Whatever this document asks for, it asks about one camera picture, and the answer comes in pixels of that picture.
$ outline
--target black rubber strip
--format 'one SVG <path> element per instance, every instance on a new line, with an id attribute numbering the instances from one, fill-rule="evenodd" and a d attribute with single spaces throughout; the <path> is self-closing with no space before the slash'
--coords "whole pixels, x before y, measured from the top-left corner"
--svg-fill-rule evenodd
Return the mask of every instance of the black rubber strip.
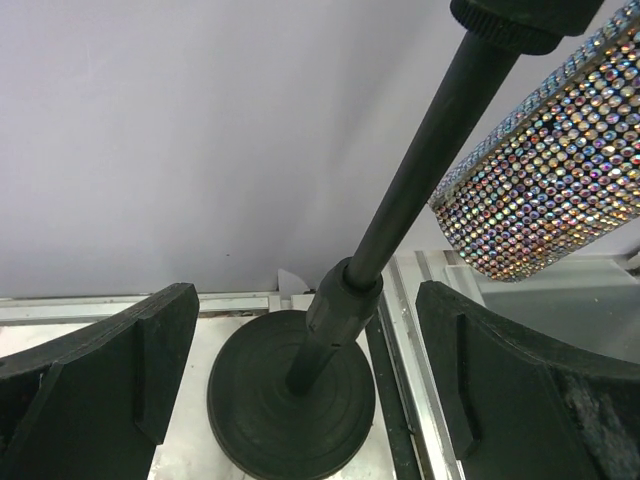
<path id="1" fill-rule="evenodd" d="M 411 432 L 402 408 L 402 400 L 391 364 L 391 356 L 376 314 L 366 328 L 369 352 L 373 363 L 373 376 L 378 387 L 382 414 L 387 428 L 391 456 L 397 480 L 421 480 L 420 467 L 413 449 Z"/>

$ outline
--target white wall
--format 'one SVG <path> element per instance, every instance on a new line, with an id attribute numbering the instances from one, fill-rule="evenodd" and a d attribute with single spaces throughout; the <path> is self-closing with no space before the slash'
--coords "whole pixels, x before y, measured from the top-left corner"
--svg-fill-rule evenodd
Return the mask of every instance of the white wall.
<path id="1" fill-rule="evenodd" d="M 2 2 L 0 296 L 317 283 L 462 35 L 446 0 Z M 579 43 L 521 59 L 463 153 Z M 403 248 L 446 246 L 425 212 Z"/>

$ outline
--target metal pole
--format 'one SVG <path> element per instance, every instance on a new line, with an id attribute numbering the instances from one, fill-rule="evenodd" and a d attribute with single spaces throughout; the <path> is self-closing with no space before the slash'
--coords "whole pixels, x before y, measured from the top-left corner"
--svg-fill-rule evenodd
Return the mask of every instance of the metal pole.
<path id="1" fill-rule="evenodd" d="M 375 284 L 518 57 L 467 32 L 346 269 L 353 288 Z"/>

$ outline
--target round black base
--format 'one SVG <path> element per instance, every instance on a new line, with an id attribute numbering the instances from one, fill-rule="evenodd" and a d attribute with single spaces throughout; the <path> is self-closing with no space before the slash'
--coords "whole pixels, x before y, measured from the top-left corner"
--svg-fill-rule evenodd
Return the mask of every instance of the round black base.
<path id="1" fill-rule="evenodd" d="M 334 355 L 307 395 L 289 392 L 285 376 L 306 331 L 301 311 L 258 317 L 227 340 L 211 371 L 213 433 L 233 463 L 259 480 L 328 477 L 371 428 L 373 377 L 356 343 Z"/>

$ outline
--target wall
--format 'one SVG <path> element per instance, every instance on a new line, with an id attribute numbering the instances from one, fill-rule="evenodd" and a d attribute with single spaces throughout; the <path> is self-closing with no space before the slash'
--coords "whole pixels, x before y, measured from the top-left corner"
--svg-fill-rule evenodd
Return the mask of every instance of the wall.
<path id="1" fill-rule="evenodd" d="M 0 296 L 316 284 L 462 35 L 445 0 L 3 2 Z M 579 43 L 521 59 L 463 153 Z M 446 246 L 424 212 L 402 248 Z"/>

